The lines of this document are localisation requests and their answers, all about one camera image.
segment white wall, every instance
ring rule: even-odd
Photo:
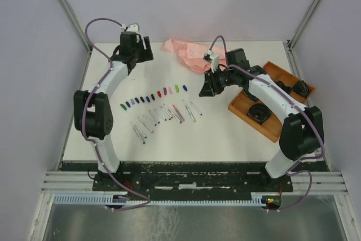
[[[324,0],[302,36],[297,57],[323,112],[325,140],[361,221],[361,0]]]
[[[25,240],[86,50],[57,0],[0,0],[0,239]]]
[[[140,24],[153,41],[291,39],[311,0],[68,0],[81,25],[95,17]],[[110,23],[92,26],[97,42],[117,41]]]

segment cable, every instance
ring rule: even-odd
[[[227,66],[225,66],[224,64],[219,63],[219,66],[221,66],[221,67],[223,67],[223,68],[227,69]]]
[[[113,179],[113,181],[114,181],[117,185],[119,185],[122,189],[124,189],[124,190],[128,191],[129,193],[132,193],[132,194],[134,194],[134,195],[136,195],[136,196],[139,196],[139,197],[141,197],[142,199],[146,200],[145,203],[141,203],[141,204],[137,204],[137,205],[133,205],[133,206],[129,206],[129,207],[122,207],[121,209],[112,209],[112,210],[118,210],[118,211],[131,210],[131,209],[143,207],[143,206],[149,204],[149,203],[151,202],[151,200],[150,200],[148,197],[146,197],[146,196],[144,196],[144,195],[142,195],[142,194],[140,194],[140,193],[138,193],[138,192],[136,192],[136,191],[134,191],[134,190],[132,190],[132,189],[129,189],[129,188],[126,187],[126,186],[124,186],[121,182],[119,182],[119,181],[115,178],[115,176],[112,174],[112,172],[109,170],[109,168],[105,165],[104,160],[102,159],[102,157],[101,157],[101,155],[100,155],[100,153],[99,153],[99,149],[98,149],[98,147],[97,147],[97,145],[96,145],[96,141],[93,140],[93,139],[91,139],[91,138],[88,138],[87,135],[86,135],[86,132],[85,132],[86,110],[87,110],[87,108],[88,108],[90,99],[91,99],[91,97],[93,96],[93,94],[96,92],[96,90],[100,87],[100,84],[104,81],[104,79],[105,79],[105,78],[110,74],[110,72],[113,70],[113,62],[112,62],[112,60],[110,59],[110,57],[109,57],[106,53],[104,53],[101,49],[99,49],[98,47],[96,47],[96,46],[94,45],[94,43],[89,39],[89,36],[88,36],[88,28],[89,28],[89,26],[90,26],[92,23],[94,23],[94,22],[96,22],[96,21],[110,21],[110,22],[113,22],[113,23],[119,25],[122,29],[124,28],[124,26],[123,26],[121,23],[119,23],[119,22],[117,22],[117,21],[115,21],[115,20],[113,20],[113,19],[104,18],[104,17],[96,18],[96,19],[90,21],[90,22],[86,25],[86,27],[85,27],[85,38],[86,38],[87,42],[88,42],[95,50],[97,50],[99,53],[101,53],[103,56],[105,56],[105,57],[108,59],[108,61],[109,61],[109,69],[108,69],[108,70],[106,71],[106,73],[101,77],[101,79],[98,81],[98,83],[97,83],[97,84],[95,85],[95,87],[92,89],[92,91],[90,92],[89,96],[87,97],[87,99],[86,99],[86,101],[85,101],[84,110],[83,110],[83,116],[82,116],[81,133],[82,133],[82,135],[83,135],[83,137],[84,137],[84,139],[85,139],[86,141],[89,141],[89,142],[91,142],[91,143],[94,145],[94,150],[95,150],[96,156],[97,156],[100,164],[103,166],[103,168],[105,169],[105,171],[109,174],[109,176]]]
[[[213,41],[212,44],[210,45],[209,50],[212,50],[215,42],[216,42],[219,38],[221,38],[221,39],[222,39],[222,42],[223,42],[224,58],[226,59],[226,63],[227,63],[227,58],[226,58],[227,47],[226,47],[226,41],[224,40],[224,36],[222,36],[222,35],[216,36],[216,38],[214,39],[214,41]]]
[[[288,206],[288,207],[285,207],[285,208],[282,208],[281,210],[287,210],[287,209],[291,209],[293,207],[296,207],[298,206],[301,202],[303,202],[305,200],[305,198],[308,196],[310,190],[311,190],[311,186],[312,186],[312,174],[311,172],[309,172],[308,170],[300,170],[299,172],[294,172],[294,173],[291,173],[290,171],[293,170],[296,166],[298,166],[300,164],[301,161],[303,160],[306,160],[306,159],[313,159],[313,160],[317,160],[317,159],[320,159],[320,158],[323,158],[324,157],[324,154],[325,154],[325,147],[324,147],[324,144],[323,144],[323,141],[321,139],[321,136],[320,134],[318,133],[316,127],[314,126],[314,124],[312,123],[312,121],[309,119],[309,117],[304,113],[303,110],[301,110],[297,105],[295,105],[295,103],[290,99],[288,98],[288,96],[286,95],[286,93],[284,93],[282,90],[278,89],[276,86],[274,86],[273,84],[271,84],[270,82],[268,82],[267,80],[264,80],[262,78],[259,78],[249,72],[247,72],[246,70],[234,65],[234,64],[231,64],[227,67],[228,68],[235,68],[235,69],[238,69],[240,70],[241,72],[243,72],[245,75],[253,78],[253,79],[256,79],[260,82],[263,82],[264,84],[266,84],[267,86],[273,88],[277,93],[279,93],[291,106],[293,106],[304,118],[305,120],[307,121],[307,123],[310,125],[312,131],[314,132],[318,142],[320,143],[320,146],[321,146],[321,154],[319,156],[315,156],[315,157],[302,157],[300,158],[294,165],[292,165],[292,167],[290,167],[287,171],[286,171],[286,175],[287,176],[295,176],[295,175],[298,175],[300,173],[308,173],[309,176],[310,176],[310,184],[309,184],[309,187],[307,188],[304,196],[301,198],[301,200],[299,200],[298,202]],[[270,211],[270,212],[280,212],[281,210],[267,210],[267,211]]]
[[[94,178],[94,177],[90,176],[90,174],[89,174],[89,170],[90,170],[90,169],[88,169],[88,171],[86,172],[86,173],[88,174],[88,177],[89,177],[90,179],[92,179],[92,180],[95,180],[95,178]]]

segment white marker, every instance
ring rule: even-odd
[[[171,120],[171,118],[173,118],[173,116],[170,116],[167,110],[163,106],[160,106],[160,109],[165,114],[165,116],[167,116],[168,120]]]
[[[136,130],[138,130],[139,134],[141,134],[143,136],[143,138],[147,138],[147,135],[139,127],[137,127],[132,122],[130,122],[130,123],[136,128]]]
[[[151,115],[151,117],[152,117],[157,123],[160,124],[160,121],[158,120],[157,116],[155,116],[154,113],[153,113],[151,110],[149,110],[149,114]]]
[[[138,120],[148,129],[149,132],[151,132],[152,134],[154,133],[152,128],[150,128],[145,121],[143,121],[140,117],[138,117]]]
[[[165,106],[165,108],[169,111],[169,113],[172,114],[173,117],[175,117],[180,124],[182,123],[182,120],[178,117],[178,115],[175,114],[166,104],[163,104],[163,106]]]
[[[151,118],[149,118],[147,115],[142,115],[143,118],[145,118],[147,121],[149,121],[152,125],[157,126],[157,122],[153,121]]]
[[[193,121],[193,122],[196,122],[196,119],[194,118],[192,111],[190,110],[190,108],[189,108],[188,105],[186,104],[186,101],[184,101],[184,100],[182,100],[182,101],[183,101],[183,104],[184,104],[184,106],[186,107],[189,115],[191,116],[192,121]]]
[[[158,109],[154,109],[154,112],[156,112],[162,119],[164,119],[165,121],[167,120],[167,117],[164,116]]]
[[[191,105],[196,109],[196,111],[199,113],[199,115],[202,116],[202,112],[197,108],[197,106],[193,102],[191,102]]]
[[[144,138],[143,138],[142,135],[139,133],[139,131],[135,128],[135,125],[132,124],[132,123],[131,123],[131,125],[132,125],[132,127],[133,127],[133,130],[134,130],[135,133],[137,134],[140,142],[142,142],[143,144],[145,144],[146,142],[145,142]]]

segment metal floor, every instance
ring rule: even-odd
[[[287,206],[299,197],[284,196]],[[111,212],[95,205],[53,204],[44,241],[341,241],[332,196],[309,196],[294,209],[157,207]]]

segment white table surface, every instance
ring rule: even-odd
[[[111,54],[116,43],[98,43],[100,49]],[[251,162],[268,161],[279,149],[273,143],[254,130],[243,120],[231,113],[227,107],[241,89],[237,86],[226,87],[221,95],[212,98],[199,98],[198,93],[204,83],[204,76],[198,75],[180,65],[175,54],[160,50],[162,43],[152,43],[154,60],[137,64],[131,74],[122,81],[111,97],[114,126],[111,132],[113,145],[121,161],[198,161],[198,162]],[[250,65],[263,66],[271,61],[286,71],[290,71],[287,56],[281,41],[227,42],[228,49],[242,47]],[[93,51],[83,89],[96,82],[105,71],[107,60],[97,51]],[[180,87],[176,93],[174,85]],[[157,95],[158,90],[169,86],[172,95]],[[127,111],[120,107],[131,98],[154,94],[155,101],[135,104]],[[203,116],[192,109],[197,122],[193,123],[185,110],[182,99],[188,105],[193,101]],[[183,124],[175,120],[161,121],[155,132],[148,131],[138,121],[137,116],[148,114],[149,109],[161,104],[171,107],[175,104],[186,121]],[[148,134],[146,144],[141,144],[130,126],[130,121],[139,125]],[[72,124],[63,161],[95,161],[89,142]]]

